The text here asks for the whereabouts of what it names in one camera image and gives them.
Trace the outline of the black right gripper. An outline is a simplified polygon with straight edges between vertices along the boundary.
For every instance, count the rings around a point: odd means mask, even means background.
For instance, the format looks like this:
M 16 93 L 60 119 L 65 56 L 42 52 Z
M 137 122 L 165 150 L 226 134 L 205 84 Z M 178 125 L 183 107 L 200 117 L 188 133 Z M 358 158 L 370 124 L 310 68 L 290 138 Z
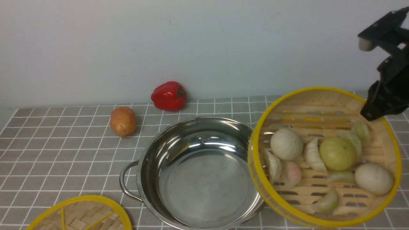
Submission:
M 398 115 L 408 109 L 408 85 L 403 84 L 392 88 L 385 85 L 408 66 L 408 48 L 392 48 L 384 51 L 389 56 L 377 67 L 380 81 L 371 85 L 367 100 L 360 111 L 360 115 L 368 122 L 388 115 Z

